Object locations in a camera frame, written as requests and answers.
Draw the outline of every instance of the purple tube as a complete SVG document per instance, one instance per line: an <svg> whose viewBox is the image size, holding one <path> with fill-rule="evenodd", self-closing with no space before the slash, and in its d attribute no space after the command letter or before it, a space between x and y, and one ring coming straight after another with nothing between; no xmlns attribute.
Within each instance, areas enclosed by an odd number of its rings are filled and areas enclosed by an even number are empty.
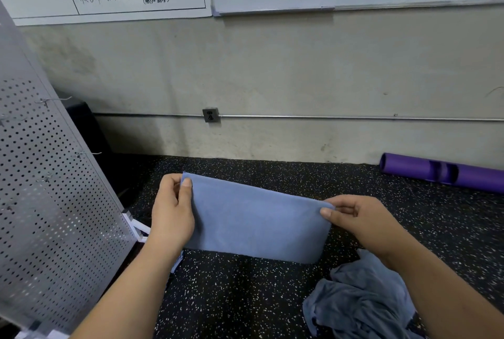
<svg viewBox="0 0 504 339"><path fill-rule="evenodd" d="M389 175L413 177L427 181L437 181L441 169L439 161L384 153L381 155L380 170Z"/></svg>
<svg viewBox="0 0 504 339"><path fill-rule="evenodd" d="M439 182L455 186L504 193L504 170L442 163Z"/></svg>

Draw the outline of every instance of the floor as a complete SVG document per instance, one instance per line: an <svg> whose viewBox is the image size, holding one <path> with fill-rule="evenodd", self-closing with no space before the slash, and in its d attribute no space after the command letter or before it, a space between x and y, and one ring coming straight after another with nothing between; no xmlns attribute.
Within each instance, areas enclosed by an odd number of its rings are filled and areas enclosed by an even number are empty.
<svg viewBox="0 0 504 339"><path fill-rule="evenodd" d="M188 171L298 196L377 197L423 245L504 312L504 197L383 175L375 165L117 155L121 196L150 225L161 177ZM301 304L333 267L357 259L358 242L333 227L314 265L186 250L170 278L155 338L311 337ZM416 319L410 324L422 333ZM321 337L332 337L322 330Z"/></svg>

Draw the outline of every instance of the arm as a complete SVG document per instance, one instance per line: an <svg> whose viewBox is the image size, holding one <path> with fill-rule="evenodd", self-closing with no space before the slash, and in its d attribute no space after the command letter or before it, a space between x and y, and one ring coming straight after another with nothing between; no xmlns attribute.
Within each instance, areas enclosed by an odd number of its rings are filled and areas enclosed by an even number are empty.
<svg viewBox="0 0 504 339"><path fill-rule="evenodd" d="M400 274L432 338L502 337L504 315L415 240L380 201L352 195L327 201L337 210L322 208L321 215Z"/></svg>
<svg viewBox="0 0 504 339"><path fill-rule="evenodd" d="M170 269L194 230L191 180L181 177L163 177L146 244L71 339L152 338Z"/></svg>

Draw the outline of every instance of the gray wall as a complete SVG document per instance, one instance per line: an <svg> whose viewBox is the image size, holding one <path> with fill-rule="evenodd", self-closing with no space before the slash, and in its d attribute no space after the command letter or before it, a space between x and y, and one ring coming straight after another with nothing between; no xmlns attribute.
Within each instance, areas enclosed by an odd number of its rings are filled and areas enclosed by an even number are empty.
<svg viewBox="0 0 504 339"><path fill-rule="evenodd" d="M504 118L503 7L22 27L95 112ZM119 152L504 169L504 124L100 117Z"/></svg>

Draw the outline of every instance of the white perforated panel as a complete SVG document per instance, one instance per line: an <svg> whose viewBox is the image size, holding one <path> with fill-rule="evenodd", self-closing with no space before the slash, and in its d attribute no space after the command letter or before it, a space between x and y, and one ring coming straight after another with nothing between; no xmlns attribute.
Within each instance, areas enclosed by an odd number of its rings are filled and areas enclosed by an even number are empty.
<svg viewBox="0 0 504 339"><path fill-rule="evenodd" d="M0 26L0 315L71 333L135 237L45 74Z"/></svg>

